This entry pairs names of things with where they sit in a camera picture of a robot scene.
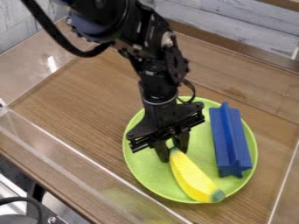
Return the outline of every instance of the banana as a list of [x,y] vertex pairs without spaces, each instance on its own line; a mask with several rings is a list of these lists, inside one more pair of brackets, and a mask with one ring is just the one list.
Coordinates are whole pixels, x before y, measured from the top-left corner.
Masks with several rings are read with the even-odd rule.
[[226,193],[187,155],[177,148],[171,150],[171,167],[181,188],[194,200],[202,203],[217,203],[225,200]]

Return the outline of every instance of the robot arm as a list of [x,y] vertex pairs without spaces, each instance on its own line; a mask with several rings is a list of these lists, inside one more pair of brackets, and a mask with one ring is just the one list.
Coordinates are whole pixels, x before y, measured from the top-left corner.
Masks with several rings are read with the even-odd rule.
[[169,22],[148,5],[148,0],[60,0],[70,7],[68,24],[79,37],[100,44],[110,43],[131,61],[140,77],[139,89],[144,118],[126,134],[132,152],[154,148],[169,162],[166,142],[187,152],[190,131],[205,122],[201,102],[178,104],[182,84],[190,72]]

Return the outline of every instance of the black cable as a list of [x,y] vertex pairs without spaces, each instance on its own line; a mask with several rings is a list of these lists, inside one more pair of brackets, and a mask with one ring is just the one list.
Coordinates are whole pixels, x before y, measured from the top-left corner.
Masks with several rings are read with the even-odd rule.
[[63,36],[60,30],[55,26],[54,22],[51,21],[50,17],[43,11],[42,6],[35,2],[35,0],[22,0],[24,6],[32,13],[35,19],[39,21],[43,29],[47,31],[47,33],[51,35],[54,40],[58,42],[58,44],[72,54],[75,54],[79,57],[83,58],[91,58],[102,54],[108,47],[111,46],[111,43],[102,44],[96,46],[91,51],[83,52]]
[[39,214],[38,224],[43,224],[43,209],[42,209],[40,204],[34,199],[20,198],[20,197],[0,199],[0,206],[11,204],[11,203],[18,202],[18,201],[26,201],[36,207],[38,214]]
[[183,83],[183,85],[187,88],[191,89],[191,91],[193,91],[193,97],[191,97],[191,99],[189,101],[185,101],[181,97],[178,97],[178,100],[181,101],[182,104],[190,105],[190,104],[193,104],[194,99],[195,99],[195,96],[197,96],[197,89],[195,89],[195,86],[193,85],[193,83],[189,80],[183,80],[182,83]]

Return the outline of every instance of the green bowl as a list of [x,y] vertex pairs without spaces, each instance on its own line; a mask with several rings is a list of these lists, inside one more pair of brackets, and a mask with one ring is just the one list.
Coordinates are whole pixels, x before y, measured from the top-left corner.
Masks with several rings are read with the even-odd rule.
[[[202,168],[213,181],[219,185],[219,188],[226,193],[227,197],[241,190],[253,177],[258,166],[258,143],[254,137],[253,131],[247,124],[243,122],[243,128],[247,137],[247,146],[250,150],[250,156],[253,160],[254,168],[245,171],[245,177],[237,178],[234,176],[221,178],[219,168],[217,166],[215,149],[211,134],[211,116],[210,108],[218,108],[221,106],[215,101],[210,101],[202,98],[195,99],[197,102],[205,103],[203,114],[206,116],[206,123],[201,124],[191,130],[191,141],[189,149],[189,157],[193,162]],[[144,110],[132,118],[126,128],[126,133],[136,126],[144,116]],[[136,154],[132,153],[130,148],[130,142],[124,137],[123,140],[124,157],[127,166],[139,180],[142,185],[148,188],[154,193],[182,203],[199,204],[199,201],[193,200],[182,188],[179,187],[170,164],[161,162],[154,149],[144,149]]]

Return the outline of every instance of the blue block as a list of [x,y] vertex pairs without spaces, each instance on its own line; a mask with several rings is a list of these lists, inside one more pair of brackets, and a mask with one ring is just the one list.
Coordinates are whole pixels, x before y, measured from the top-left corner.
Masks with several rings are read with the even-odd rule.
[[230,108],[227,102],[219,108],[211,108],[210,125],[219,175],[242,179],[243,171],[253,169],[253,163],[239,110]]

